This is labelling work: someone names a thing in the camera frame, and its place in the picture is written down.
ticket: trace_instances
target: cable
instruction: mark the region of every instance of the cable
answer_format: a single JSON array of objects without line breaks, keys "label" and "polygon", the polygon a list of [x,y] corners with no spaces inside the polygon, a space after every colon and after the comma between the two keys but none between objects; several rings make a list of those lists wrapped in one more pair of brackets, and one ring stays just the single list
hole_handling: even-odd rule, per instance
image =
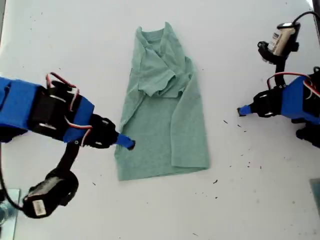
[{"label": "cable", "polygon": [[320,93],[314,87],[312,87],[312,85],[308,84],[306,80],[303,81],[303,85],[306,86],[312,93],[314,93],[316,96],[320,98]]},{"label": "cable", "polygon": [[18,209],[18,210],[21,210],[23,211],[23,208],[21,206],[19,206],[18,204],[16,204],[12,199],[11,197],[9,196],[9,193],[8,193],[8,190],[6,188],[6,185],[5,185],[5,181],[4,181],[4,175],[2,173],[2,157],[1,157],[1,143],[0,143],[0,184],[2,186],[2,190],[3,190],[3,193],[4,193],[4,196],[5,198],[8,200],[8,202],[15,208],[15,209]]},{"label": "cable", "polygon": [[296,17],[296,19],[293,20],[292,25],[295,25],[296,22],[297,22],[300,18],[302,18],[303,16],[305,16],[305,15],[307,15],[307,14],[313,14],[313,15],[316,17],[316,19],[317,19],[318,21],[320,21],[320,16],[319,16],[318,13],[316,13],[315,11],[306,11],[306,12],[300,14],[298,17]]},{"label": "cable", "polygon": [[269,90],[271,89],[270,79],[272,79],[272,78],[275,77],[275,76],[279,76],[279,75],[303,76],[303,77],[306,77],[306,78],[310,79],[310,76],[307,75],[307,74],[304,74],[304,73],[291,72],[291,71],[281,71],[281,72],[277,72],[277,73],[275,73],[274,75],[272,75],[271,77],[269,77],[269,78],[266,80],[266,84],[268,85],[268,89],[269,89]]},{"label": "cable", "polygon": [[91,125],[78,125],[78,124],[74,124],[74,123],[71,123],[66,116],[64,116],[64,119],[66,120],[66,122],[68,123],[68,125],[72,128],[75,128],[75,129],[87,129],[87,131],[85,132],[83,138],[82,138],[82,141],[81,141],[81,147],[84,146],[84,143],[85,143],[85,139],[87,138],[87,136],[90,134],[91,130],[92,130],[92,126]]},{"label": "cable", "polygon": [[82,141],[81,141],[81,147],[83,147],[84,146],[84,144],[85,144],[85,139],[87,138],[87,136],[90,134],[90,132],[92,131],[92,129],[90,128],[90,129],[88,129],[86,132],[85,132],[85,134],[84,134],[84,136],[83,136],[83,138],[82,138]]},{"label": "cable", "polygon": [[70,82],[66,81],[65,79],[63,79],[61,76],[59,76],[58,74],[56,74],[55,72],[50,72],[49,74],[46,75],[45,79],[46,79],[46,88],[49,89],[51,88],[51,80],[50,80],[50,77],[49,75],[52,75],[54,76],[55,78],[59,79],[61,82],[63,82],[64,84],[68,85],[70,88],[73,88],[75,89],[75,92],[73,94],[73,98],[72,98],[72,101],[70,103],[70,106],[69,106],[69,111],[70,112],[73,112],[73,106],[74,106],[74,102],[75,100],[77,99],[77,96],[80,94],[80,90],[79,88],[77,88],[76,85],[73,85],[71,84]]},{"label": "cable", "polygon": [[64,116],[64,119],[66,120],[66,122],[68,123],[68,125],[72,128],[75,128],[75,129],[92,129],[92,126],[91,125],[78,125],[78,124],[74,124],[74,123],[71,123],[66,116]]}]

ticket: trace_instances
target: white surface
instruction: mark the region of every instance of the white surface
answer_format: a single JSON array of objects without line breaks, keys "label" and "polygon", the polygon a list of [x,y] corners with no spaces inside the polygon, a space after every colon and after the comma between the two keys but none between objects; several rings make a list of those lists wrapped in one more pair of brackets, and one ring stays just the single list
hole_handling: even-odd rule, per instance
[{"label": "white surface", "polygon": [[[15,239],[318,240],[308,181],[320,178],[320,150],[297,139],[289,119],[236,111],[274,72],[257,43],[308,9],[303,0],[7,1],[0,73],[44,85],[45,74],[57,72],[115,123],[136,28],[171,23],[199,70],[211,155],[206,171],[118,182],[113,147],[81,149],[76,197],[47,219],[20,214]],[[310,73],[320,65],[319,43],[313,18],[301,23],[300,50],[286,69]],[[34,133],[5,145],[8,187],[25,192],[42,181],[64,148]]]}]

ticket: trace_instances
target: label sticker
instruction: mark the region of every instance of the label sticker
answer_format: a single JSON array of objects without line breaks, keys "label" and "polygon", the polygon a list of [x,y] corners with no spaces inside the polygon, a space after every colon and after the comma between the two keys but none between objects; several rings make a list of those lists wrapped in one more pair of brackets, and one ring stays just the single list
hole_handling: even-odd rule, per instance
[{"label": "label sticker", "polygon": [[280,31],[277,31],[277,32],[274,32],[273,35],[272,35],[272,39],[271,41],[269,42],[269,45],[268,45],[268,48],[271,52],[273,52],[275,50],[275,47],[279,41],[281,37],[281,32]]},{"label": "label sticker", "polygon": [[33,209],[34,209],[35,215],[42,216],[42,215],[46,215],[47,214],[44,201],[42,201],[42,200],[34,200],[34,201],[32,201],[32,205],[33,205]]}]

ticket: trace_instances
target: t-shirt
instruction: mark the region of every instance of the t-shirt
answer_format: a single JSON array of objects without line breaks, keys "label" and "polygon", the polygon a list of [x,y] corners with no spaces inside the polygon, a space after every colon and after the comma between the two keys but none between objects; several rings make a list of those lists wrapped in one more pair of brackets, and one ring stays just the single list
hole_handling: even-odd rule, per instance
[{"label": "t-shirt", "polygon": [[196,73],[167,22],[161,30],[136,31],[120,132],[136,145],[132,151],[116,147],[119,180],[209,167]]}]

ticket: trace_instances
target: red wire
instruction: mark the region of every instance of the red wire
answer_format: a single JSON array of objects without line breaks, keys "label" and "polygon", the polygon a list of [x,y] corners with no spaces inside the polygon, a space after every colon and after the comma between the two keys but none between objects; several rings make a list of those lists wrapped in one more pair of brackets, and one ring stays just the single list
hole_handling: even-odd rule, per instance
[{"label": "red wire", "polygon": [[312,85],[310,85],[309,83],[307,83],[306,80],[304,80],[303,83],[304,83],[305,85],[307,85],[310,89],[312,89],[318,96],[320,96],[320,93],[319,93]]},{"label": "red wire", "polygon": [[64,80],[61,76],[59,76],[58,74],[56,74],[55,72],[50,72],[50,74],[54,77],[56,77],[57,79],[59,79],[61,82],[63,82],[64,84],[67,84],[69,87],[71,88],[76,88],[76,85],[71,84],[70,82]]},{"label": "red wire", "polygon": [[266,81],[266,84],[268,86],[268,89],[271,89],[271,85],[270,85],[270,79],[272,79],[275,76],[279,76],[279,75],[294,75],[294,76],[303,76],[306,78],[310,79],[310,76],[304,73],[299,73],[299,72],[291,72],[291,71],[282,71],[282,72],[277,72],[274,75],[272,75],[271,77],[269,77]]}]

